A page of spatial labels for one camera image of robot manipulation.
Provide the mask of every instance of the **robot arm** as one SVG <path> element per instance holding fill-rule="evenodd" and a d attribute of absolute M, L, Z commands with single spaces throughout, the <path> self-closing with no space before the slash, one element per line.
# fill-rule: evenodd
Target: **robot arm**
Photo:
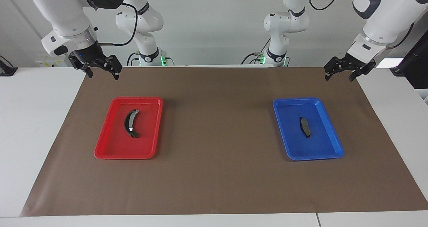
<path fill-rule="evenodd" d="M 305 13 L 307 0 L 283 0 L 288 12 L 278 12 L 266 16 L 264 28 L 271 34 L 271 43 L 263 52 L 264 64 L 282 66 L 286 58 L 290 40 L 285 37 L 288 32 L 302 32 L 308 28 L 309 16 Z"/>
<path fill-rule="evenodd" d="M 69 55 L 74 68 L 89 77 L 90 67 L 99 67 L 119 79 L 122 66 L 116 56 L 104 56 L 90 20 L 83 7 L 116 9 L 123 0 L 33 0 L 42 15 L 51 23 L 53 31 L 42 39 L 51 56 Z"/>
<path fill-rule="evenodd" d="M 355 12 L 366 24 L 342 59 L 333 57 L 324 67 L 326 80 L 335 73 L 353 71 L 349 81 L 368 74 L 373 60 L 425 11 L 428 0 L 353 0 Z"/>
<path fill-rule="evenodd" d="M 164 19 L 159 12 L 150 6 L 147 0 L 124 0 L 124 2 L 139 9 L 134 40 L 139 50 L 140 61 L 145 66 L 162 65 L 160 56 L 165 52 L 157 47 L 153 35 L 149 32 L 161 30 L 164 26 Z M 129 35 L 133 33 L 134 24 L 134 11 L 120 12 L 116 15 L 116 25 Z"/>

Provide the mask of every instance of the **blue tray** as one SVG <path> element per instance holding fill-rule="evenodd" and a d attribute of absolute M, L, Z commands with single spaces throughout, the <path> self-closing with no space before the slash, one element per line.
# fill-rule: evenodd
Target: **blue tray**
<path fill-rule="evenodd" d="M 343 156 L 342 145 L 321 100 L 277 99 L 274 110 L 287 155 L 291 159 L 316 160 Z M 311 131 L 309 138 L 301 129 L 301 117 L 308 122 Z"/>

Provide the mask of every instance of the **white table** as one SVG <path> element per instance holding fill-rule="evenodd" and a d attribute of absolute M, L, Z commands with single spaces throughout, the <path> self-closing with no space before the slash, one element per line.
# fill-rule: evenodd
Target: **white table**
<path fill-rule="evenodd" d="M 17 218 L 83 79 L 71 68 L 21 68 L 0 78 L 0 226 L 427 226 L 428 211 Z M 427 198 L 428 106 L 389 70 L 358 81 Z"/>

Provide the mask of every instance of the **red tray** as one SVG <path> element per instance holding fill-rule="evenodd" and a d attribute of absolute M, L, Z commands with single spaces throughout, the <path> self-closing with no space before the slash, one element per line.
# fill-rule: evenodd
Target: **red tray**
<path fill-rule="evenodd" d="M 156 152 L 157 136 L 164 101 L 158 97 L 117 97 L 110 103 L 104 125 L 95 148 L 101 159 L 148 159 Z M 134 129 L 139 137 L 132 138 L 124 127 L 127 114 L 139 113 Z"/>

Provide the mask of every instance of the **brown surface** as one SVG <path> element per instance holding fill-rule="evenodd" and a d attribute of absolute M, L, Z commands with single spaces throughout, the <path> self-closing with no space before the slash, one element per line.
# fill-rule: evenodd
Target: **brown surface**
<path fill-rule="evenodd" d="M 86 78 L 22 216 L 404 211 L 428 203 L 358 82 L 322 68 L 125 68 Z M 99 160 L 110 101 L 165 101 L 152 160 Z M 294 162 L 272 101 L 318 97 L 345 150 Z"/>

